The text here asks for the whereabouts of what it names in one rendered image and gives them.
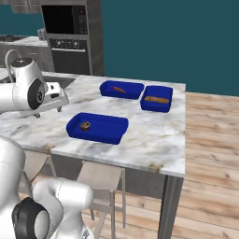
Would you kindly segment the grey tall appliance cabinet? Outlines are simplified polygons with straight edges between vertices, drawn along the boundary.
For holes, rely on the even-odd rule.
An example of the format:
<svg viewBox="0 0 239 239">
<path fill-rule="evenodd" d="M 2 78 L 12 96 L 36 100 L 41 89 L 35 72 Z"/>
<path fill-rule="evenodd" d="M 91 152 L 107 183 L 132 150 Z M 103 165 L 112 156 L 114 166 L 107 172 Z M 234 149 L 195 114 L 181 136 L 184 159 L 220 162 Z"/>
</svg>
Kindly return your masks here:
<svg viewBox="0 0 239 239">
<path fill-rule="evenodd" d="M 42 6 L 85 6 L 87 13 L 88 33 L 92 76 L 105 74 L 103 28 L 101 16 L 101 0 L 40 0 Z"/>
</svg>

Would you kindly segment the black hob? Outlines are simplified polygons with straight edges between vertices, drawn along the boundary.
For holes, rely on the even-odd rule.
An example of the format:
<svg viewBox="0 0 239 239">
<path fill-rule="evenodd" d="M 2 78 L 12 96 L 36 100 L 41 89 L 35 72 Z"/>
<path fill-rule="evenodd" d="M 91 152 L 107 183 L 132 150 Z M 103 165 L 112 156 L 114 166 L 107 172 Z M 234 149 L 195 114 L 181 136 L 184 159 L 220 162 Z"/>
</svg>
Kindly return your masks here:
<svg viewBox="0 0 239 239">
<path fill-rule="evenodd" d="M 0 35 L 0 42 L 16 42 L 28 36 L 25 35 Z"/>
</svg>

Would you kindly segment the blue tray with orange food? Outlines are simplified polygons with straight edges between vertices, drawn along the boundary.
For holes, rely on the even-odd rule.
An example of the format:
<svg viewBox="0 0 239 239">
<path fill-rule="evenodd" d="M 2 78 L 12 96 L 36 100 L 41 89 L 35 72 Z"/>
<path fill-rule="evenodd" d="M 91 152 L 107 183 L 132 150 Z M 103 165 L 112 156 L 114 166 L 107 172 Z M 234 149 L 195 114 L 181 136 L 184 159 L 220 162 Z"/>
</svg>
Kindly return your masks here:
<svg viewBox="0 0 239 239">
<path fill-rule="evenodd" d="M 114 91 L 113 90 L 114 86 L 124 89 L 126 91 L 126 93 Z M 108 96 L 108 97 L 136 100 L 139 98 L 143 89 L 144 89 L 144 85 L 142 83 L 107 80 L 101 84 L 100 93 L 103 96 Z"/>
</svg>

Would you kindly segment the grey lower cabinet run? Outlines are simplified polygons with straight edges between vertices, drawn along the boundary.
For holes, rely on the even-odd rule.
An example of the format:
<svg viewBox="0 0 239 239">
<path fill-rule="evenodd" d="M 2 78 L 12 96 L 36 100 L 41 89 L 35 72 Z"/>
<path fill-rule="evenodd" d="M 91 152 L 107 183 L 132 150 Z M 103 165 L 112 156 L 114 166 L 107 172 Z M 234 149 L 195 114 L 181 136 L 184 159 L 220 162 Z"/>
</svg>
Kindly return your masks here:
<svg viewBox="0 0 239 239">
<path fill-rule="evenodd" d="M 34 59 L 40 69 L 53 72 L 54 65 L 47 41 L 41 41 L 37 36 L 28 36 L 16 42 L 0 42 L 0 67 L 5 68 L 5 56 L 10 49 L 16 49 L 22 57 Z"/>
</svg>

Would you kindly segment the black and silver oven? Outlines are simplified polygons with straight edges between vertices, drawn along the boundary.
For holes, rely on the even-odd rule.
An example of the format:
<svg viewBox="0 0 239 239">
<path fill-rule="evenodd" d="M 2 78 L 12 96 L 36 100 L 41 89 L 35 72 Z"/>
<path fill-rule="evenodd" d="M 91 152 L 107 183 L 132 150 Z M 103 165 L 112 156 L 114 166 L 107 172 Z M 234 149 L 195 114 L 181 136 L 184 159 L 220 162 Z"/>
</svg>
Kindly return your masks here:
<svg viewBox="0 0 239 239">
<path fill-rule="evenodd" d="M 57 73 L 90 75 L 92 73 L 88 35 L 47 34 L 54 70 Z"/>
</svg>

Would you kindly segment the small grey countertop appliance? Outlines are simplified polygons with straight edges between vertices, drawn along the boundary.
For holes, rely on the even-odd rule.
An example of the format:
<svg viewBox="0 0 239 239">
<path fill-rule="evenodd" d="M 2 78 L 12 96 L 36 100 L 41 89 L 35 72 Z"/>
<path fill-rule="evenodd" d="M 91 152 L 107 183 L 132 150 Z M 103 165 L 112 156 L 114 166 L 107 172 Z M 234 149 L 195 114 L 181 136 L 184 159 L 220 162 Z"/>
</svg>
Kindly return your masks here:
<svg viewBox="0 0 239 239">
<path fill-rule="evenodd" d="M 46 37 L 46 29 L 45 28 L 38 29 L 37 30 L 37 35 L 38 35 L 38 38 L 41 41 L 46 40 L 47 39 L 47 37 Z"/>
</svg>

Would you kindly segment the blue tray with bread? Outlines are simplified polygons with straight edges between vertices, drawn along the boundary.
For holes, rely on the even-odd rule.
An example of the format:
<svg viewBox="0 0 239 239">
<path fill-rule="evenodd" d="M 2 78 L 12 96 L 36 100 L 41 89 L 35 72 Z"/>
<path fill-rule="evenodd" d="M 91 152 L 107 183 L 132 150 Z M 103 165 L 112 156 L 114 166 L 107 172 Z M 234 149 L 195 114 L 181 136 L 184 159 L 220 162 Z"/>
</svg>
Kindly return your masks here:
<svg viewBox="0 0 239 239">
<path fill-rule="evenodd" d="M 145 101 L 146 96 L 154 96 L 169 99 L 169 104 L 158 104 Z M 142 110 L 168 113 L 171 107 L 173 89 L 165 86 L 147 86 L 141 98 L 140 105 Z"/>
</svg>

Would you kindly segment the grey upper cupboards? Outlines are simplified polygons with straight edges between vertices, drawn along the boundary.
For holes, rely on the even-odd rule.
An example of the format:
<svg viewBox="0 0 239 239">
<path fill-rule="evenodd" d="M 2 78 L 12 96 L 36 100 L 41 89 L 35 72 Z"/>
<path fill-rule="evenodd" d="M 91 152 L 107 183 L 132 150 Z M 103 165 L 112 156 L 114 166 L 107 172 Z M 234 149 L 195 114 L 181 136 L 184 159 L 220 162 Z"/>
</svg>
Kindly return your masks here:
<svg viewBox="0 0 239 239">
<path fill-rule="evenodd" d="M 9 0 L 15 14 L 36 14 L 41 11 L 39 0 Z"/>
</svg>

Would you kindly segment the brown bread loaf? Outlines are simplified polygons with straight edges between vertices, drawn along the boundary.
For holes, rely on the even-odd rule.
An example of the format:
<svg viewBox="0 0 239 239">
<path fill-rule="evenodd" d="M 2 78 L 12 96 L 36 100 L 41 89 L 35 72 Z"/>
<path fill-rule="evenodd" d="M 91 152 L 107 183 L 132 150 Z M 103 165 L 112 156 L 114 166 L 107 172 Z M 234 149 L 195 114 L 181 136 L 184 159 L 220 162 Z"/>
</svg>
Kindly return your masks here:
<svg viewBox="0 0 239 239">
<path fill-rule="evenodd" d="M 154 97 L 154 96 L 146 96 L 145 101 L 154 102 L 158 104 L 169 104 L 169 99 L 161 98 L 161 97 Z"/>
</svg>

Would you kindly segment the black microwave oven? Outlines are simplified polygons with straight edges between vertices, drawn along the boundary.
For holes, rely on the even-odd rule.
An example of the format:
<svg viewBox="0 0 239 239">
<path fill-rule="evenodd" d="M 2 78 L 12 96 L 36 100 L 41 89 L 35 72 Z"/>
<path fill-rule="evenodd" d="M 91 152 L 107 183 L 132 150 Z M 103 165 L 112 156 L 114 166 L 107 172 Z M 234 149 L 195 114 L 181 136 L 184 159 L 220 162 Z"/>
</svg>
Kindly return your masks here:
<svg viewBox="0 0 239 239">
<path fill-rule="evenodd" d="M 85 6 L 42 6 L 48 34 L 86 35 L 88 33 Z"/>
</svg>

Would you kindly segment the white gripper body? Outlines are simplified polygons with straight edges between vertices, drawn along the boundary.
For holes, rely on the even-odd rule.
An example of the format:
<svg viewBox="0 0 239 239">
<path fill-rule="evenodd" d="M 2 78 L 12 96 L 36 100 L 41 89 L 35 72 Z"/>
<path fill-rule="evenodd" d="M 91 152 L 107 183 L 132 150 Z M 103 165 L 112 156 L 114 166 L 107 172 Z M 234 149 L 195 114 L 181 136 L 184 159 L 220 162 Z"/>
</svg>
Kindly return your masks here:
<svg viewBox="0 0 239 239">
<path fill-rule="evenodd" d="M 48 91 L 42 105 L 38 109 L 30 111 L 21 111 L 21 115 L 23 117 L 29 117 L 33 116 L 34 114 L 40 114 L 51 109 L 57 110 L 58 107 L 63 107 L 68 104 L 69 100 L 64 90 L 60 90 L 59 93 Z"/>
</svg>

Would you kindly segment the silver curved sink tap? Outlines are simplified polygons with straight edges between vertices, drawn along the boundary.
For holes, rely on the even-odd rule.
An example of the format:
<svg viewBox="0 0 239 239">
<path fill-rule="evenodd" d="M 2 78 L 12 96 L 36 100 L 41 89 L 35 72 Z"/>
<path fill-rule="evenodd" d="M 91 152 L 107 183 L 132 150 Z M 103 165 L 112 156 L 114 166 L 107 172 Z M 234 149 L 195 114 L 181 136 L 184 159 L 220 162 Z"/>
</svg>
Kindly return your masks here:
<svg viewBox="0 0 239 239">
<path fill-rule="evenodd" d="M 12 75 L 11 75 L 10 62 L 9 62 L 9 58 L 12 54 L 16 54 L 18 56 L 18 58 L 21 58 L 20 53 L 16 49 L 10 49 L 5 56 L 5 65 L 6 65 L 8 76 L 9 76 L 9 79 L 10 79 L 11 83 L 14 82 L 13 78 L 12 78 Z"/>
</svg>

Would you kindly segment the grey sink basin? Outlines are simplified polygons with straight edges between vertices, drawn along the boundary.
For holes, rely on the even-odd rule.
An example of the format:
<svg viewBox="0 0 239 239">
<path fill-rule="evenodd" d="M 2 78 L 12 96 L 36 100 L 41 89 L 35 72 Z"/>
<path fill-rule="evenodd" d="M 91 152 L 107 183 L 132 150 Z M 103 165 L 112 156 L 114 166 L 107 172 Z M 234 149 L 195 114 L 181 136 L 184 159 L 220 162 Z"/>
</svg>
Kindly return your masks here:
<svg viewBox="0 0 239 239">
<path fill-rule="evenodd" d="M 57 82 L 60 84 L 62 89 L 68 87 L 71 83 L 73 83 L 76 79 L 74 76 L 67 76 L 67 75 L 46 75 L 44 76 L 46 82 Z"/>
</svg>

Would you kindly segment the beige wooden stool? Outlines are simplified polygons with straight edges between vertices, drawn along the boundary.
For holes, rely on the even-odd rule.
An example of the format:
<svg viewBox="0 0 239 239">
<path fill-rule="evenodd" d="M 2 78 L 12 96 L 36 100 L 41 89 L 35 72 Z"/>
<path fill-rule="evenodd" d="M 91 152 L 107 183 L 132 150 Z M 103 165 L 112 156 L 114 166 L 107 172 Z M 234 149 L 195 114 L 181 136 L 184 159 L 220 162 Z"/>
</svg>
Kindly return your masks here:
<svg viewBox="0 0 239 239">
<path fill-rule="evenodd" d="M 33 181 L 40 174 L 44 165 L 47 164 L 52 172 L 52 175 L 56 177 L 55 167 L 53 165 L 53 160 L 49 154 L 34 152 L 31 150 L 25 150 L 25 166 L 21 176 L 21 183 L 19 186 L 19 191 L 21 193 L 27 194 L 33 197 Z"/>
<path fill-rule="evenodd" d="M 125 170 L 120 167 L 95 162 L 83 162 L 77 180 L 93 188 L 93 202 L 90 207 L 91 219 L 94 211 L 100 213 L 94 231 L 98 239 L 103 228 L 106 215 L 111 216 L 111 238 L 116 239 L 115 216 L 122 214 L 122 225 L 126 226 Z M 115 195 L 121 183 L 122 207 L 115 206 Z"/>
</svg>

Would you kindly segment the blue tray with donut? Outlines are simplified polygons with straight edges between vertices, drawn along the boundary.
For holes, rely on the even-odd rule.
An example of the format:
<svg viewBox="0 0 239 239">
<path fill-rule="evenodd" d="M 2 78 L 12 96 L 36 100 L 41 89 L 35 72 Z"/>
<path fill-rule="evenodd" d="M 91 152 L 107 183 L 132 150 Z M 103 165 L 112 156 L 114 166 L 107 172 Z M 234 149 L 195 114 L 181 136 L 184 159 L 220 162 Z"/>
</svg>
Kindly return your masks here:
<svg viewBox="0 0 239 239">
<path fill-rule="evenodd" d="M 80 124 L 85 121 L 91 123 L 91 128 L 87 131 L 80 128 Z M 72 138 L 117 145 L 128 126 L 129 121 L 126 118 L 78 113 L 67 122 L 66 131 Z"/>
</svg>

